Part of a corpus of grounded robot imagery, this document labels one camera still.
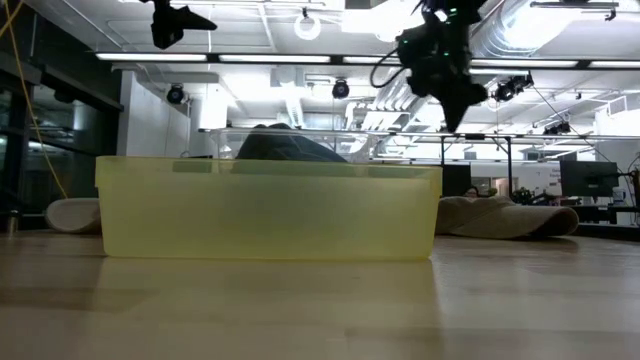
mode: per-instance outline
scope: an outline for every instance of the plastic bin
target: plastic bin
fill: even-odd
[[[270,137],[273,141],[284,142],[292,138],[304,137],[337,153],[350,163],[367,163],[376,145],[377,137],[364,132],[284,130],[271,128],[228,128],[212,130],[209,137],[215,144],[214,158],[236,159],[240,147],[249,135]]]
[[[431,253],[441,169],[101,157],[105,252],[123,257],[409,260]]]

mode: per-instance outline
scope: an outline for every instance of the white ceiling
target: white ceiling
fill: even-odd
[[[96,51],[157,51],[152,45],[149,28],[153,13],[151,4],[121,3],[118,0],[26,2]],[[483,12],[486,13],[496,2],[489,0]],[[211,33],[188,31],[185,38],[170,48],[170,51],[370,55],[384,54],[393,48],[392,43],[382,42],[374,34],[342,32],[340,25],[332,22],[340,22],[343,12],[339,9],[344,8],[344,2],[332,1],[330,7],[333,10],[317,13],[328,20],[322,21],[319,37],[305,41],[293,31],[293,23],[299,10],[267,8],[266,23],[263,23],[257,8],[191,6],[192,11],[210,18],[219,28]],[[384,23],[385,19],[381,21],[380,27],[388,25]],[[589,20],[578,20],[570,24],[559,36],[539,49],[536,55],[559,58],[638,58],[640,39],[636,34],[640,34],[640,14],[624,14],[611,22],[590,16]],[[238,106],[230,109],[229,116],[232,120],[239,121],[248,118],[273,118],[276,113],[286,111],[284,99],[278,98],[269,88],[272,68],[273,66],[265,65],[162,65],[149,66],[148,71],[152,74],[218,73],[237,100]],[[371,69],[331,66],[302,68],[308,74],[345,77],[352,89],[366,85]],[[574,120],[584,123],[592,122],[593,109],[603,103],[587,100],[590,96],[576,100],[573,89],[599,89],[601,93],[591,95],[597,99],[615,98],[616,95],[612,92],[618,90],[640,89],[640,72],[535,71],[533,77],[536,86],[543,95],[550,98],[555,110],[570,108]],[[348,101],[333,101],[326,91],[321,92],[324,96],[310,94],[302,98],[305,112],[344,114]],[[556,101],[553,101],[552,95],[557,97]],[[537,94],[529,93],[526,97],[503,104],[497,112],[487,106],[473,107],[465,118],[465,124],[474,131],[490,129],[496,122],[503,124],[501,128],[510,124],[527,126],[553,114],[554,111]]]

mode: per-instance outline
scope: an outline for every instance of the black monitor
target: black monitor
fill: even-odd
[[[613,196],[618,186],[614,162],[560,161],[560,183],[564,196]]]
[[[442,196],[462,196],[470,186],[470,165],[445,165],[442,168]]]

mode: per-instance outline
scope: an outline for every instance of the wooden table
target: wooden table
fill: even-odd
[[[439,238],[431,262],[105,258],[0,240],[0,359],[637,359],[640,247]]]

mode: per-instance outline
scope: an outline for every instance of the ceiling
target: ceiling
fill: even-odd
[[[633,1],[621,1],[621,4],[627,5]],[[153,47],[149,29],[153,14],[151,4],[119,0],[26,2],[95,51],[157,51]],[[387,1],[389,4],[392,2],[401,3],[400,0]],[[402,9],[412,7],[413,3],[402,3]],[[482,13],[490,13],[499,3],[499,0],[487,1]],[[350,14],[344,10],[344,0],[332,0],[326,4],[321,10],[313,7],[310,10],[310,13],[321,18],[320,35],[311,41],[302,40],[293,30],[294,22],[300,15],[298,8],[190,6],[192,11],[211,19],[219,28],[210,33],[188,31],[185,38],[171,47],[170,51],[374,55],[387,53],[394,47],[393,43],[383,42],[373,33],[343,32],[340,23],[347,21]],[[627,11],[627,8],[620,11],[619,16],[610,22],[603,20],[606,15],[603,13],[582,14],[532,54],[556,58],[639,58],[640,41],[633,34],[640,34],[640,13],[635,12],[633,7],[630,9],[633,11]],[[397,13],[383,15],[386,16],[376,18],[377,27],[395,26],[393,20],[399,16]],[[483,26],[491,26],[490,21]],[[477,41],[478,36],[476,34],[472,41]],[[230,119],[242,124],[243,121],[251,122],[251,119],[275,118],[277,113],[287,111],[283,96],[270,87],[273,68],[269,65],[151,65],[147,67],[147,72],[141,72],[141,79],[153,77],[161,81],[162,76],[167,74],[215,72],[221,76],[235,101],[229,109]],[[306,74],[346,78],[356,97],[333,100],[329,95],[331,86],[317,86],[314,91],[309,90],[301,95],[300,103],[305,113],[345,115],[350,102],[361,101],[368,96],[372,99],[377,93],[368,86],[371,71],[368,66],[299,68]],[[544,103],[535,91],[527,91],[512,102],[500,104],[497,109],[496,104],[492,103],[470,108],[461,132],[492,132],[496,130],[496,124],[498,129],[509,129],[511,132],[531,130],[532,123],[549,118],[555,111],[567,109],[574,125],[584,125],[586,128],[593,123],[595,108],[619,97],[620,91],[640,89],[640,72],[534,71],[532,75],[536,87],[554,109]],[[492,79],[482,77],[476,80],[490,86]],[[195,93],[203,92],[203,88],[204,84],[189,87]],[[378,101],[384,101],[384,91],[378,94]],[[412,120],[425,124],[435,119],[430,129],[435,128],[441,117],[439,105],[415,99],[411,103],[412,106],[403,111],[409,112]]]

